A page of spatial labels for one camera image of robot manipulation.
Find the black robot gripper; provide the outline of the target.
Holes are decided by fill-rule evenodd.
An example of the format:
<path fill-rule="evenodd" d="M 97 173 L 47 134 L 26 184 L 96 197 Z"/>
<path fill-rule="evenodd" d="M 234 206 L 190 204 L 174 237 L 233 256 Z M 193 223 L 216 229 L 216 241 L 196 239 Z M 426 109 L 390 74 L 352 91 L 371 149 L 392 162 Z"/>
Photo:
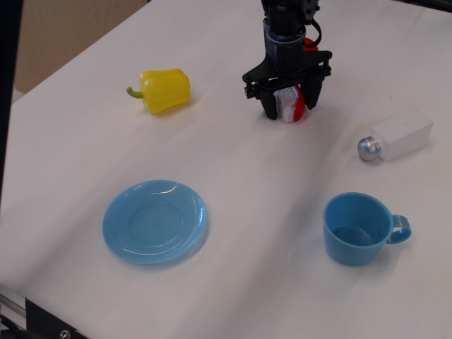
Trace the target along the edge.
<path fill-rule="evenodd" d="M 305 52 L 304 36 L 290 41 L 275 40 L 264 35 L 266 55 L 264 60 L 242 76 L 246 83 L 247 98 L 259 99 L 271 120 L 278 118 L 274 92 L 293 85 L 299 85 L 309 110 L 319 100 L 323 81 L 331 75 L 330 51 Z"/>

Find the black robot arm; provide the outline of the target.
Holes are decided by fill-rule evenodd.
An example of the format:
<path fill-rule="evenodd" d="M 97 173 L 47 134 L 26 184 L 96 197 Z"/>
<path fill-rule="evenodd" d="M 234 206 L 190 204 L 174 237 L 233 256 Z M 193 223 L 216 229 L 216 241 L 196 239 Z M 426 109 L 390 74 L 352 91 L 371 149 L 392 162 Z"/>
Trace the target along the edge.
<path fill-rule="evenodd" d="M 318 102 L 323 81 L 331 75 L 333 54 L 318 48 L 322 39 L 320 25 L 314 20 L 318 1 L 262 1 L 264 10 L 263 61 L 242 76 L 247 98 L 255 98 L 269 119 L 278 117 L 280 90 L 297 87 L 305 107 Z"/>

